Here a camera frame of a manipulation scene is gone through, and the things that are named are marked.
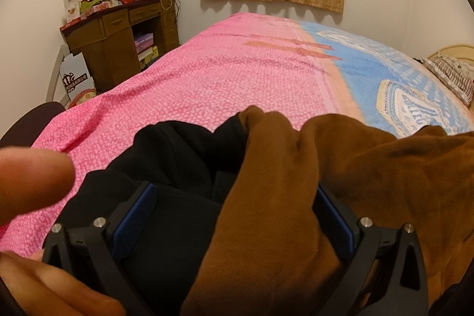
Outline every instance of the bedsheet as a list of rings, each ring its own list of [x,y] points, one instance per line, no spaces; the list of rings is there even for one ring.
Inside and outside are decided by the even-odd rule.
[[[29,256],[41,249],[86,174],[105,168],[144,126],[180,120],[214,130],[249,105],[282,112],[296,129],[326,113],[351,116],[398,137],[428,124],[449,134],[474,127],[469,110],[444,85],[395,49],[316,23],[236,14],[54,118],[34,146],[71,156],[74,187],[56,205],[4,227],[0,250]]]

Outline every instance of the cable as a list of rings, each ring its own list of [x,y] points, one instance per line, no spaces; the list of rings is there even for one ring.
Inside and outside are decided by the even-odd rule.
[[[172,1],[172,0],[169,0],[169,1],[171,2],[171,3],[170,3],[170,6],[169,6],[167,9],[165,9],[164,6],[163,6],[163,0],[160,0],[161,7],[163,8],[163,10],[165,10],[165,11],[166,11],[166,10],[169,10],[169,9],[173,6],[173,1]]]
[[[176,12],[176,18],[174,20],[174,23],[178,24],[179,11],[181,10],[181,1],[180,0],[176,0],[176,8],[177,8],[177,12]]]

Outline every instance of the pillow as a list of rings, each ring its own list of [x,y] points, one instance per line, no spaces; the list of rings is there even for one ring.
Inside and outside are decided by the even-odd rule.
[[[464,105],[471,106],[474,94],[474,66],[441,53],[431,59],[423,58],[421,63]]]

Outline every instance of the hand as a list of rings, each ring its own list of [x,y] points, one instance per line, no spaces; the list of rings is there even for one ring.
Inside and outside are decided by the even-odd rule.
[[[52,205],[74,184],[66,154],[0,150],[0,224]],[[0,277],[28,316],[125,316],[117,300],[92,291],[65,271],[13,252],[0,254]]]

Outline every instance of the brown jacket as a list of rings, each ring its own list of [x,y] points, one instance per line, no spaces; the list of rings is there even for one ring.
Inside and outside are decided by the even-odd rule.
[[[245,159],[182,316],[308,315],[324,301],[343,267],[312,211],[319,182],[358,217],[415,226],[430,304],[461,280],[474,255],[473,133],[396,139],[339,115],[296,131],[256,107],[239,118]]]

